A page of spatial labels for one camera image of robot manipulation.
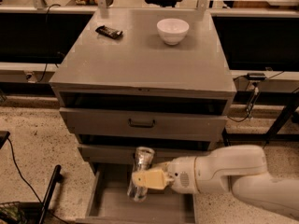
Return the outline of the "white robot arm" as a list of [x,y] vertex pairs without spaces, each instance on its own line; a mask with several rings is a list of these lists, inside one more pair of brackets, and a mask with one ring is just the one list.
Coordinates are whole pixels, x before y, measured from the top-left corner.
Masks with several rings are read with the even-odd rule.
[[149,189],[170,188],[180,194],[225,193],[270,212],[299,218],[299,180],[270,175],[261,147],[222,147],[206,155],[178,157],[154,164],[154,151],[143,147],[131,183],[143,200]]

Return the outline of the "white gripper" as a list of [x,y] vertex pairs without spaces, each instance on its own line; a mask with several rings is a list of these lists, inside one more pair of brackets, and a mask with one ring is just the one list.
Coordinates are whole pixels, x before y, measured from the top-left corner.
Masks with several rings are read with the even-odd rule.
[[142,188],[162,190],[170,186],[177,193],[197,194],[195,160],[195,157],[179,157],[171,162],[155,163],[152,169],[133,172],[132,179]]

